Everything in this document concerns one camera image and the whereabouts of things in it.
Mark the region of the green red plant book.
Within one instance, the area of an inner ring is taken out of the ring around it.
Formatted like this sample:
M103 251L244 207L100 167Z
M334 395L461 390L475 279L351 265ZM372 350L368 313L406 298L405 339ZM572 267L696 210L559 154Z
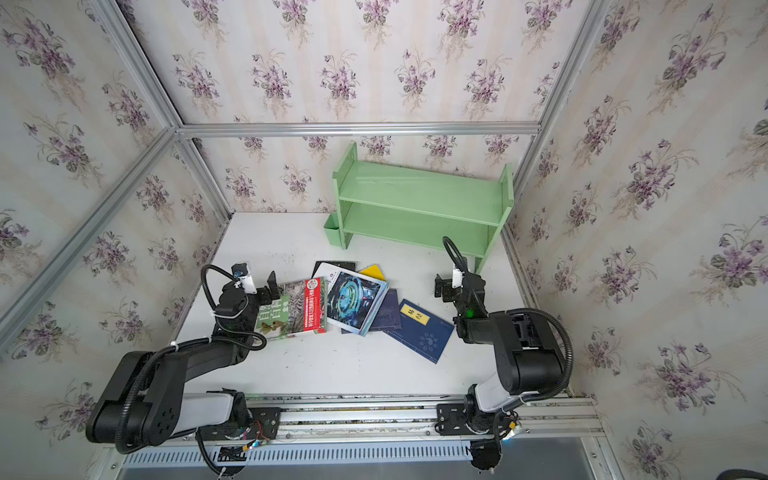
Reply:
M327 331L326 282L322 277L279 285L280 297L259 310L256 332L284 340Z

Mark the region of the white blue swirl magazine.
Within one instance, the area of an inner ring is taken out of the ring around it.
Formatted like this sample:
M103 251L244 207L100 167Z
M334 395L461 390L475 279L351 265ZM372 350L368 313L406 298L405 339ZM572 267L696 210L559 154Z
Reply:
M325 317L343 331L365 336L389 291L389 284L358 272L319 262L314 277L326 285Z

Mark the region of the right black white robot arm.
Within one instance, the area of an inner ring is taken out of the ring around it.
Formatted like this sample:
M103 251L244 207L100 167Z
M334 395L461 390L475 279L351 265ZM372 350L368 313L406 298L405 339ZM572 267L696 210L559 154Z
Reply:
M575 365L572 340L562 322L543 310L488 310L486 282L470 271L453 240L445 236L442 243L453 276L436 277L434 294L456 309L453 323L464 343L493 348L495 373L469 388L464 405L441 420L440 429L503 434L500 424L513 421L517 408L555 397L569 385Z

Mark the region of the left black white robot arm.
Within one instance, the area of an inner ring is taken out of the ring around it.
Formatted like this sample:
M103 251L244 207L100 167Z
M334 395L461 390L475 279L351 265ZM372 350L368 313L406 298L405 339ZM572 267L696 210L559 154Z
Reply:
M121 454L190 433L223 425L246 429L253 422L245 396L232 389L202 394L186 393L186 384L205 374L242 363L264 349L266 337L257 332L261 307L280 297L276 276L255 287L246 264L224 270L202 266L200 276L214 271L225 278L220 296L201 287L211 309L210 335L171 342L157 351L131 351L123 356L86 422L85 435L93 444L111 444Z

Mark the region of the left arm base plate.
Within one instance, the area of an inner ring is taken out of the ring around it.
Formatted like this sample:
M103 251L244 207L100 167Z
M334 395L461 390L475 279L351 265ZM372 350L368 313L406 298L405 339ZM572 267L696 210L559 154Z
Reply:
M230 420L217 426L202 427L201 437L208 441L271 441L277 438L282 410L278 407L248 408L244 423Z

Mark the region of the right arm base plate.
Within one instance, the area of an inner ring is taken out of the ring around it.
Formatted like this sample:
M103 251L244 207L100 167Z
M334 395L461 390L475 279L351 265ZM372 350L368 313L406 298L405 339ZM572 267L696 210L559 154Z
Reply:
M475 408L466 403L440 403L436 405L435 431L440 436L479 435L471 426Z

